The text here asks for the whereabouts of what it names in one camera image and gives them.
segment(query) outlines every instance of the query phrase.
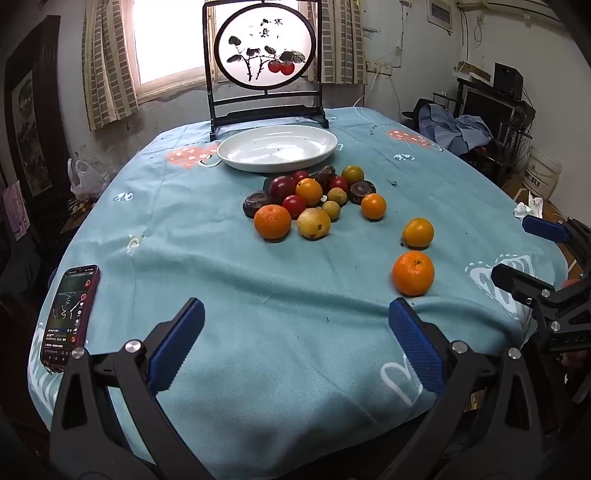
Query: power cord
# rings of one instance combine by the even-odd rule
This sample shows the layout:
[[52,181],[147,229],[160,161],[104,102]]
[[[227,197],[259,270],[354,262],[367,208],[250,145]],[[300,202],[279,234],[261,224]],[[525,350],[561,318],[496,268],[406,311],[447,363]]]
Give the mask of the power cord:
[[388,77],[390,79],[390,83],[392,84],[392,88],[394,88],[394,93],[396,94],[396,100],[398,101],[398,121],[402,121],[402,113],[400,112],[400,97],[398,97],[398,92],[396,91],[396,85],[394,85],[394,81],[392,77]]
[[[476,38],[476,29],[480,30],[480,40]],[[476,48],[482,45],[482,24],[478,20],[476,20],[476,26],[474,27],[474,40],[476,40],[476,43],[478,44],[476,45]]]
[[[468,52],[470,51],[470,34],[468,33],[468,17],[466,16],[466,12],[464,10],[460,10],[462,15],[464,16],[464,20],[466,20],[466,61],[468,61]],[[464,25],[462,25],[462,43],[464,41]]]
[[[371,84],[369,92],[371,92],[374,89],[375,81],[378,79],[378,75],[379,75],[379,73],[376,72],[375,77],[374,77],[374,82]],[[366,95],[366,92],[365,92],[365,85],[364,85],[363,86],[363,95],[357,99],[357,101],[353,104],[353,106],[356,106],[359,103],[359,101],[365,97],[365,95]]]

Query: checkered curtain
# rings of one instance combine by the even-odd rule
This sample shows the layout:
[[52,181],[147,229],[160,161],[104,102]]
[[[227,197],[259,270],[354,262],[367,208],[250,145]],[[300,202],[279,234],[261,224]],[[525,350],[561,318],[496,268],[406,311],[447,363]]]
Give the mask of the checkered curtain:
[[86,0],[82,82],[91,131],[138,111],[125,51],[122,3]]
[[[322,0],[322,83],[367,83],[359,0]],[[316,4],[300,2],[300,11],[316,29]],[[316,59],[305,75],[316,79]]]

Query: computer monitor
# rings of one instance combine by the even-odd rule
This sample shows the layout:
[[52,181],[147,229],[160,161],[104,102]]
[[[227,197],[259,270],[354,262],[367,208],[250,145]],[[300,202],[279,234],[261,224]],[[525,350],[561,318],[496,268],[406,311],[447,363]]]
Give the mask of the computer monitor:
[[499,138],[501,124],[508,125],[514,113],[515,107],[509,103],[480,90],[468,86],[464,88],[460,115],[473,115],[482,118],[494,138]]

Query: electrical box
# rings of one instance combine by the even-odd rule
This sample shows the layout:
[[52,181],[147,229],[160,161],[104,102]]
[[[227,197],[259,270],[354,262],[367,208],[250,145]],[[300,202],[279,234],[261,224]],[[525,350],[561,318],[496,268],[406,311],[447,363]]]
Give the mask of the electrical box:
[[443,0],[427,0],[427,20],[433,25],[452,31],[452,8]]

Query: orange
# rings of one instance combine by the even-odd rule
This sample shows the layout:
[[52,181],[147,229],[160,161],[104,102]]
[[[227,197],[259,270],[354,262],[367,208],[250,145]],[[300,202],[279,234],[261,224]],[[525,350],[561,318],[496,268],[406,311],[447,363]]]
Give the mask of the orange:
[[312,207],[320,201],[322,187],[315,179],[302,179],[295,186],[295,194],[302,197],[308,207]]
[[392,267],[392,282],[396,290],[408,297],[425,295],[433,280],[435,267],[422,252],[406,252]]
[[361,213],[370,220],[378,220],[386,213],[386,200],[377,193],[370,193],[361,200]]
[[281,205],[265,205],[256,211],[254,224],[261,237],[277,240],[290,231],[291,216]]
[[424,248],[429,246],[434,235],[435,230],[429,220],[426,218],[414,218],[404,227],[402,240],[409,247]]

